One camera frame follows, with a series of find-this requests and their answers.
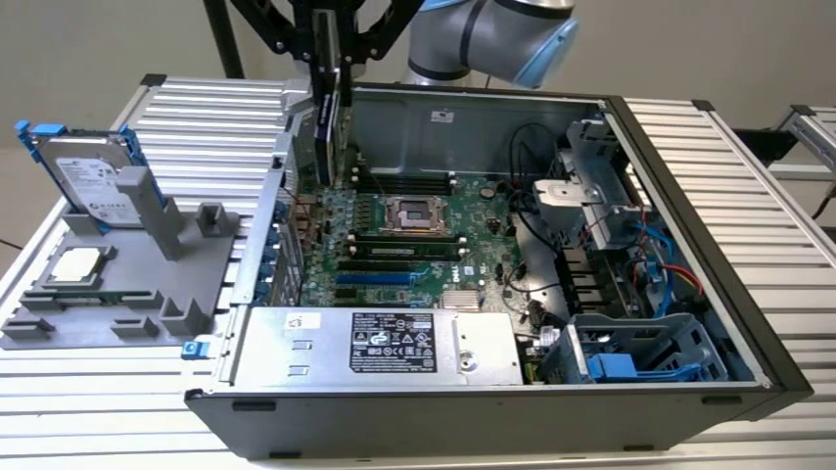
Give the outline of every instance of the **black pole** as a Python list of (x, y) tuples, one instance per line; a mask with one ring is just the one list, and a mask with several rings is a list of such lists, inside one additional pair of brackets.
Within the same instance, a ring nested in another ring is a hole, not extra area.
[(238, 45), (235, 44), (235, 33), (233, 32), (230, 12), (226, 9), (226, 0), (205, 0), (205, 7), (207, 8), (215, 43), (219, 47), (226, 77), (243, 78), (245, 67), (241, 64), (241, 56), (238, 55)]

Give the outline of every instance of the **red cable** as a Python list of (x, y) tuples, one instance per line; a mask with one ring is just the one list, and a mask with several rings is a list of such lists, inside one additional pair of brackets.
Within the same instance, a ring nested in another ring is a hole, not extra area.
[(602, 215), (602, 216), (599, 217), (599, 219), (598, 219), (595, 222), (593, 222), (593, 225), (590, 225), (590, 226), (586, 228), (585, 233), (582, 233), (582, 234), (581, 234), (581, 240), (578, 241), (578, 247), (579, 247), (579, 248), (585, 246), (585, 241), (587, 240), (587, 237), (589, 237), (589, 236), (590, 236), (590, 234), (593, 233), (593, 229), (595, 228), (595, 226), (597, 226), (598, 224), (601, 224), (601, 223), (602, 223), (602, 221), (607, 218), (607, 216), (609, 216), (610, 214), (611, 214), (611, 212), (610, 212), (610, 211), (607, 211), (607, 213), (606, 213), (605, 215)]
[(678, 273), (685, 275), (689, 279), (691, 279), (694, 281), (694, 284), (697, 284), (697, 291), (698, 291), (697, 294), (699, 296), (703, 295), (703, 283), (701, 282), (701, 280), (697, 278), (697, 276), (694, 275), (691, 271), (689, 271), (685, 267), (675, 266), (673, 264), (662, 264), (662, 267), (665, 269), (670, 269), (671, 271), (677, 271)]

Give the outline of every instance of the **blue pcie slot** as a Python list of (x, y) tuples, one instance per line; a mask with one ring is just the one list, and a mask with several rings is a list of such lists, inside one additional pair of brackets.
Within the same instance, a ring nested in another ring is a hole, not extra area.
[(382, 285), (382, 286), (409, 286), (413, 276), (405, 273), (381, 274), (339, 274), (338, 284), (341, 285)]

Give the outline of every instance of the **gray 3d-printed holder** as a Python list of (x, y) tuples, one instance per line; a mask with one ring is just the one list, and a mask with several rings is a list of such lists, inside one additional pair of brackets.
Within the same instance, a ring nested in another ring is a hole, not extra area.
[[(210, 330), (239, 216), (221, 204), (185, 216), (173, 201), (146, 205), (149, 169), (130, 169), (135, 187), (146, 187), (134, 193), (146, 230), (101, 233), (93, 217), (65, 214), (71, 231), (0, 328), (3, 349), (177, 346)], [(98, 272), (85, 282), (57, 282), (53, 269), (74, 248), (99, 249)]]

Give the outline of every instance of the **motherboard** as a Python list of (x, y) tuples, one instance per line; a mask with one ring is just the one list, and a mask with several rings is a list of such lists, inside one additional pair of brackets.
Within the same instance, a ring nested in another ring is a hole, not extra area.
[(497, 178), (367, 174), (317, 190), (302, 174), (303, 306), (526, 311), (505, 284), (521, 251)]

